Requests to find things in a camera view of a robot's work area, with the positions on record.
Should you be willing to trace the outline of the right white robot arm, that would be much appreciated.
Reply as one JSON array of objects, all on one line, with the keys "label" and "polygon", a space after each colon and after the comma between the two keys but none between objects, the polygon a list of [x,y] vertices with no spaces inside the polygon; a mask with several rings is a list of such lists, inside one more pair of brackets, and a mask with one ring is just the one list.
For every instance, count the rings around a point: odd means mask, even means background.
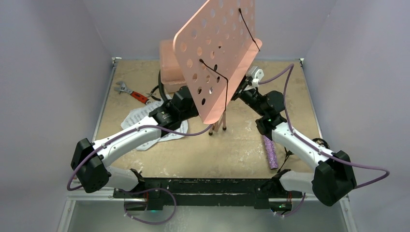
[{"label": "right white robot arm", "polygon": [[273,90],[262,95],[257,88],[246,90],[249,85],[250,77],[244,76],[232,99],[242,100],[261,116],[255,121],[261,135],[289,149],[314,171],[280,171],[260,187],[262,190],[272,191],[279,197],[289,191],[309,193],[322,204],[332,206],[357,186],[353,169],[348,165],[348,154],[320,146],[290,126],[281,115],[285,110],[281,92]]}]

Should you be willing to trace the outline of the pink folding music stand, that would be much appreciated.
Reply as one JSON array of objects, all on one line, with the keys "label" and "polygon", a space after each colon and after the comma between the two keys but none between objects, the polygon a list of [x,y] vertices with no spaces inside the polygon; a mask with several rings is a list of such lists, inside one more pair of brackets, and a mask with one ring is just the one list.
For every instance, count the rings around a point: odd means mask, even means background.
[{"label": "pink folding music stand", "polygon": [[173,38],[173,51],[204,124],[220,120],[263,43],[253,0],[208,0]]}]

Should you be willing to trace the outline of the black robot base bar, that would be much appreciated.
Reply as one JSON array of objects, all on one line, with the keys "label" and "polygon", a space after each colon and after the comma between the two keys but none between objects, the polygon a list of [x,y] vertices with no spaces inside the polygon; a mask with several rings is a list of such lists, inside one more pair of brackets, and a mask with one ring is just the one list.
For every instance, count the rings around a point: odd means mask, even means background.
[{"label": "black robot base bar", "polygon": [[288,192],[275,179],[232,178],[146,178],[131,193],[116,187],[114,198],[128,201],[143,198],[148,190],[148,210],[173,206],[249,206],[279,209],[288,197],[301,198],[298,191]]}]

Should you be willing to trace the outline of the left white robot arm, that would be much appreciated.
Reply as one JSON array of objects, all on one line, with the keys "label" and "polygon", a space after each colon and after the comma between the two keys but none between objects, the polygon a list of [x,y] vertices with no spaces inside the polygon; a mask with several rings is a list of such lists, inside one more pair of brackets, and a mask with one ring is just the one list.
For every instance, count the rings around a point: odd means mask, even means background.
[{"label": "left white robot arm", "polygon": [[187,86],[183,86],[148,116],[121,132],[105,139],[90,142],[80,140],[75,147],[71,168],[72,177],[80,182],[86,193],[93,193],[111,184],[137,198],[144,193],[141,176],[133,170],[111,168],[111,164],[147,142],[168,134],[181,135],[177,129],[183,121],[198,116],[198,110]]}]

